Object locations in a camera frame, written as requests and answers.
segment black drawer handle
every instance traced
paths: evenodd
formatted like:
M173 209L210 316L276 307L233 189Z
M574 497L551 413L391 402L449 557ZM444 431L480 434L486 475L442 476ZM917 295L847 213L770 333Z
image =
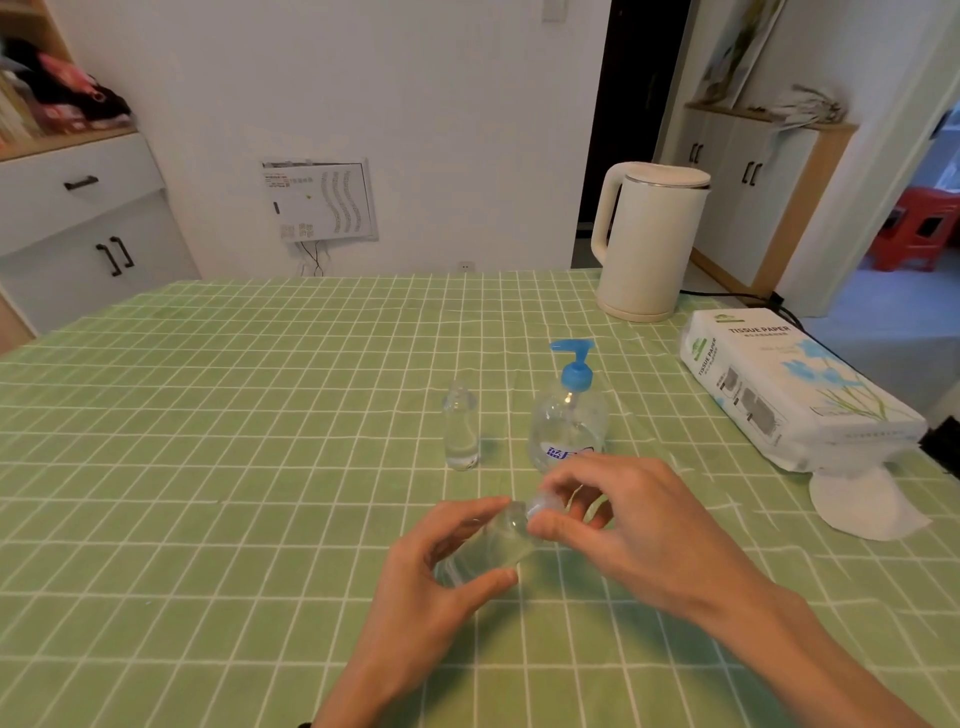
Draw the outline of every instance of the black drawer handle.
M130 257L130 254L127 253L127 246L123 244L123 240L121 240L121 239L120 239L119 237L117 237L116 235L112 235L112 236L110 237L110 242L111 242L111 243L116 243L117 245L119 245L119 246L120 246L120 250L123 251L123 255L124 255L124 257L127 259L127 262L123 264L123 267L124 267L124 268L132 268L132 267L133 267L133 258L131 258L131 257Z
M113 272L110 273L110 274L111 274L114 278L116 278L116 277L119 276L121 273L123 273L123 271L120 270L120 266L117 265L117 261L113 259L113 255L110 254L110 250L109 250L109 248L108 248L106 245L104 245L103 243L97 243L97 250L98 250L98 251L103 251L104 253L107 254L107 257L108 257L109 260L110 260L110 264L113 266Z
M100 181L99 177L94 177L93 175L87 175L82 180L77 182L64 182L63 186L67 188L68 192L73 192L75 189L80 189L81 187L86 187L89 184L96 184Z

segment hand sanitizer bottle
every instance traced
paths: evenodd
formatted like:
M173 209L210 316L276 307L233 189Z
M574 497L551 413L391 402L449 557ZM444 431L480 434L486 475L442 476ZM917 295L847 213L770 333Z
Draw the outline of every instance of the hand sanitizer bottle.
M513 500L490 522L434 568L441 584L459 587L482 573L511 567L530 554L542 541L527 533L527 522L542 508L558 513L564 502L554 493L538 493L528 501Z
M593 371L587 366L589 339L566 339L550 344L554 352L573 352L560 380L541 393L534 406L527 450L541 473L556 468L570 455L601 452L607 437L607 403L590 389Z
M480 459L480 412L477 398L459 381L444 398L444 455L455 471L467 471Z

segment tissue paper package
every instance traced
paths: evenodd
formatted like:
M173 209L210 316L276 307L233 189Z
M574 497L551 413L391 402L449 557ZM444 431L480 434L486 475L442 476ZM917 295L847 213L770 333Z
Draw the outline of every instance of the tissue paper package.
M926 433L917 412L768 308L694 312L681 359L788 471L862 473Z

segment tissue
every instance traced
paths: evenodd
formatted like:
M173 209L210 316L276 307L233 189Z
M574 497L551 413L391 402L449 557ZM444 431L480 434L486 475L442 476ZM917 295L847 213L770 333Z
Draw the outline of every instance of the tissue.
M692 313L680 356L764 456L815 473L814 507L834 528L902 538L926 525L877 467L916 447L926 421L833 352L767 308L730 308Z

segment green tablecloth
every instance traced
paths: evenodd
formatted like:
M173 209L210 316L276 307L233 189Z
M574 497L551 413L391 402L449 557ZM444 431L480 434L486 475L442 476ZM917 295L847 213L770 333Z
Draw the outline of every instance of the green tablecloth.
M385 549L442 497L538 483L535 389L592 337L609 450L659 454L830 632L960 725L960 490L915 453L933 524L859 541L814 514L595 272L185 282L0 361L0 725L293 726L351 650ZM693 302L683 301L688 310ZM444 468L440 403L479 393L481 465ZM392 720L769 726L772 695L702 632L548 548Z

